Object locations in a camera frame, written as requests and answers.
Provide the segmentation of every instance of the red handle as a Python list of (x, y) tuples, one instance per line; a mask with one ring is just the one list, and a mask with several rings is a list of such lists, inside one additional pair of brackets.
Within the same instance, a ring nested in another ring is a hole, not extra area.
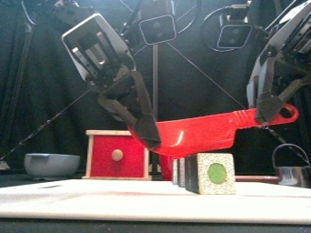
[(156, 122), (161, 143), (152, 150), (159, 155), (184, 157), (197, 152), (229, 148), (233, 145), (237, 129), (293, 122), (299, 116), (297, 109), (288, 104), (284, 108), (289, 111), (291, 117), (277, 114), (265, 125), (255, 121), (255, 108), (219, 115)]

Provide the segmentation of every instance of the red box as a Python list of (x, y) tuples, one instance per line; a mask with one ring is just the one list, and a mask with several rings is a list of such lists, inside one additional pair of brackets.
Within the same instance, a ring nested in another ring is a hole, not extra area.
[(149, 180), (149, 152), (128, 131), (88, 130), (84, 178)]

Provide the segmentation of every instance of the white table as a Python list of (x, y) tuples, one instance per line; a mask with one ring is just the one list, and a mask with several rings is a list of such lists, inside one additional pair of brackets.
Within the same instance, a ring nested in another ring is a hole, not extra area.
[(0, 188), (0, 218), (311, 226), (311, 189), (236, 182), (235, 195), (199, 195), (168, 181), (72, 179)]

